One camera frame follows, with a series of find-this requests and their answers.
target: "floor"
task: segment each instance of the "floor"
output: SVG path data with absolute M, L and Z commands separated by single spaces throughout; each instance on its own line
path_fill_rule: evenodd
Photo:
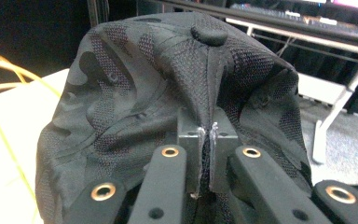
M 61 83 L 65 80 L 65 76 L 55 80 L 54 78 L 52 82 Z M 41 89 L 40 86 L 31 85 L 27 88 Z M 42 96 L 26 92 L 26 89 L 18 89 L 0 94 L 0 122 L 8 135 L 14 134 L 13 137 L 9 136 L 8 140 L 12 143 L 14 153 L 33 188 L 37 137 L 54 112 L 58 98 L 51 92 L 41 93 L 45 97 L 41 103 Z M 298 101 L 304 140 L 310 156 L 314 124 L 317 119 L 325 118 L 330 108 L 302 98 L 298 98 Z M 25 103 L 40 105 L 28 108 L 24 114 L 21 108 L 25 107 L 22 105 Z M 28 119 L 23 122 L 20 118 L 27 113 Z M 46 114 L 44 119 L 32 117 L 42 113 Z M 310 160 L 313 182 L 335 179 L 347 184 L 358 184 L 358 117 L 340 113 L 327 132 L 327 142 L 326 164 L 318 165 Z M 8 222 L 42 223 L 42 220 L 37 214 L 32 195 L 21 181 L 15 163 L 0 140 L 0 223 Z

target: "dark background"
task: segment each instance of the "dark background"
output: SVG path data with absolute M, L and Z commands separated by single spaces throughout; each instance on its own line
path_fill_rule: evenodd
M 256 7 L 286 10 L 311 16 L 323 16 L 358 25 L 358 9 L 331 5 L 303 4 L 278 0 L 205 0 L 210 4 L 228 7 L 233 2 L 248 3 Z M 136 15 L 135 0 L 110 0 L 110 21 Z M 86 0 L 0 0 L 0 54 L 11 62 L 39 76 L 68 68 L 74 58 L 81 38 L 90 29 Z M 272 51 L 282 45 L 262 41 Z M 339 50 L 313 46 L 310 48 L 342 54 Z M 358 55 L 344 53 L 358 58 Z M 303 49 L 289 47 L 282 56 L 300 72 L 347 84 L 357 69 L 357 64 L 321 56 Z M 17 81 L 13 73 L 0 69 L 0 83 Z M 358 113 L 358 89 L 346 108 Z

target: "brass rivet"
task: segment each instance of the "brass rivet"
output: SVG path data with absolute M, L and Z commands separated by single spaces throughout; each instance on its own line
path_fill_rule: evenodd
M 161 154 L 165 157 L 175 157 L 179 154 L 179 150 L 174 147 L 166 147 L 162 149 Z
M 356 203 L 356 197 L 350 193 L 349 191 L 336 187 L 336 186 L 329 186 L 326 188 L 327 194 L 333 198 L 334 200 L 341 202 L 341 203 Z
M 105 201 L 116 193 L 116 187 L 112 183 L 102 183 L 95 186 L 91 192 L 91 198 L 94 201 Z
M 251 148 L 251 147 L 244 148 L 242 153 L 243 153 L 243 155 L 250 157 L 250 158 L 259 158 L 261 156 L 261 153 L 259 150 Z

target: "yellow surface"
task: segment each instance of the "yellow surface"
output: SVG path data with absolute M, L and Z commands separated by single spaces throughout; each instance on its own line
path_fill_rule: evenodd
M 43 79 L 62 91 L 67 74 L 68 69 Z M 58 101 L 57 95 L 38 82 L 0 93 L 0 125 L 33 189 L 37 140 Z M 43 223 L 35 209 L 0 138 L 0 223 Z

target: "gray carpet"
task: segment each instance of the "gray carpet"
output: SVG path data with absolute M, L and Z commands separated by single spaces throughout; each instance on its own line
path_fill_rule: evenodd
M 311 159 L 315 123 L 324 119 L 331 107 L 299 98 L 304 141 L 312 169 L 313 184 L 334 179 L 358 185 L 358 117 L 341 112 L 327 131 L 326 163 Z

